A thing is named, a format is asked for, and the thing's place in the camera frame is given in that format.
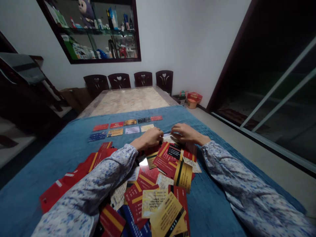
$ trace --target glass shelf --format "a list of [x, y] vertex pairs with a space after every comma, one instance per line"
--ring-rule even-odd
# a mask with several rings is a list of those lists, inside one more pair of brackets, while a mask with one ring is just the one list
[[59, 27], [61, 33], [72, 35], [115, 35], [115, 36], [134, 36], [135, 30], [100, 30], [100, 29], [78, 29], [78, 28], [62, 28]]

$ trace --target gray cloth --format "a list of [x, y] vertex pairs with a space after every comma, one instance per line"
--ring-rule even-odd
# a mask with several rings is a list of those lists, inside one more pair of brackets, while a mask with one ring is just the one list
[[30, 85], [39, 83], [46, 78], [38, 65], [28, 55], [0, 53], [0, 58]]

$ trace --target tiled floor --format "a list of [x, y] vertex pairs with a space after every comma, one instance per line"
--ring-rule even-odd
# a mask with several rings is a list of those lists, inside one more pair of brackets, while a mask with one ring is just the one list
[[201, 109], [188, 110], [301, 202], [316, 225], [316, 179]]

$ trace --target blue floral shirt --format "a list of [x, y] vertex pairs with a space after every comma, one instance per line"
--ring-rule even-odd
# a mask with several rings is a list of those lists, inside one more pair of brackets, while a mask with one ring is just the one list
[[[202, 152], [233, 211], [255, 236], [316, 236], [315, 228], [272, 187], [214, 141]], [[45, 213], [32, 236], [92, 236], [98, 206], [130, 172], [137, 150], [126, 144], [103, 160]]]

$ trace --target blue tablecloth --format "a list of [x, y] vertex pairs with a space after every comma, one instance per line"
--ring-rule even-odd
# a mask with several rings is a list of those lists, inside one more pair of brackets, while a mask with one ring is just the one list
[[[129, 134], [104, 140], [89, 142], [93, 127], [99, 124], [120, 122], [162, 115], [163, 120], [153, 123], [164, 133], [170, 132], [178, 122], [187, 123], [197, 131], [208, 135], [222, 145], [233, 156], [240, 159], [257, 176], [274, 187], [297, 210], [305, 213], [304, 207], [288, 192], [270, 179], [264, 172], [238, 153], [216, 133], [210, 130], [182, 106], [171, 106], [152, 110], [135, 111], [91, 118], [76, 119], [70, 122], [32, 161], [30, 161], [0, 191], [0, 236], [30, 236], [39, 222], [42, 212], [39, 196], [65, 173], [72, 172], [91, 152], [96, 152], [103, 142], [113, 141], [116, 148], [140, 136]], [[196, 174], [187, 195], [192, 236], [246, 236], [238, 218], [234, 215], [222, 188], [211, 178], [198, 153], [202, 173]]]

